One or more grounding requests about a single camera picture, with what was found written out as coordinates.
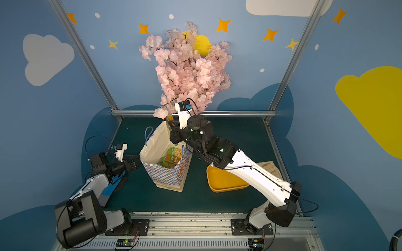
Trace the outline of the green corn soup packet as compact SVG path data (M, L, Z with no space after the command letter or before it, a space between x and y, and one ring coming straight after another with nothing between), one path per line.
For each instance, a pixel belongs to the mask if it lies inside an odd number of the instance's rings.
M167 154L166 154L166 161L171 163L171 164L177 164L183 157L183 153L181 149L172 147L168 149Z

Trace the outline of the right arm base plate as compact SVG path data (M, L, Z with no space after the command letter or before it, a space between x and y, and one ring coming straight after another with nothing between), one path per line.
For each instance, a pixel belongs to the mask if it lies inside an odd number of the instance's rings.
M261 229L257 229L251 224L246 224L245 219L231 219L231 232L234 236L241 236L241 235L274 235L274 228L271 223L265 225Z

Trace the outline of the green yellow soup packet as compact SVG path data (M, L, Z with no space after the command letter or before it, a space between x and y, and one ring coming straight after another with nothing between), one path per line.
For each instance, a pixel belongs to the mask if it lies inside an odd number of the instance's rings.
M167 169L173 169L174 167L171 166L171 163L167 162L165 157L159 159L158 163L159 166L162 166Z

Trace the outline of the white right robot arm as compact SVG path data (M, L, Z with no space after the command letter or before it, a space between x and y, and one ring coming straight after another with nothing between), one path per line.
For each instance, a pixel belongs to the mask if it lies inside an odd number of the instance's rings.
M169 123L172 128L172 143L184 142L187 149L201 160L236 175L266 197L264 204L248 213L245 225L255 229L261 229L269 223L281 227L290 226L297 215L301 184L289 183L274 176L250 159L235 144L217 137L213 124L199 114L192 99L177 102L174 106L179 118Z

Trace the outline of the blue checkered paper bag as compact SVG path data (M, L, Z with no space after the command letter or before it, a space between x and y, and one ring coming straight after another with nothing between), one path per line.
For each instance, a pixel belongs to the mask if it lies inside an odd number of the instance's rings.
M156 129L148 127L140 160L158 188L182 192L192 159L184 142L172 143L166 121Z

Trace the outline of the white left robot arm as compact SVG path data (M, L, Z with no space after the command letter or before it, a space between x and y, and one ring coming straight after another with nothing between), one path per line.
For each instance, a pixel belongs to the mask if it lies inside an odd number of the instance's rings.
M55 234L65 249L82 248L100 234L133 235L134 238L126 241L131 246L139 241L140 228L126 209L104 211L111 195L127 183L126 174L138 169L135 161L139 156L124 155L128 148L126 143L111 148L115 155L112 160L108 160L105 152L89 157L92 176L68 200L55 206Z

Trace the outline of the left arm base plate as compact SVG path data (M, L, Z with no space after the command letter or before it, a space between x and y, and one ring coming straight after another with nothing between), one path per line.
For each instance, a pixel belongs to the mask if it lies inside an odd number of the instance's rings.
M147 236L149 230L149 219L132 219L116 228L106 231L106 236Z

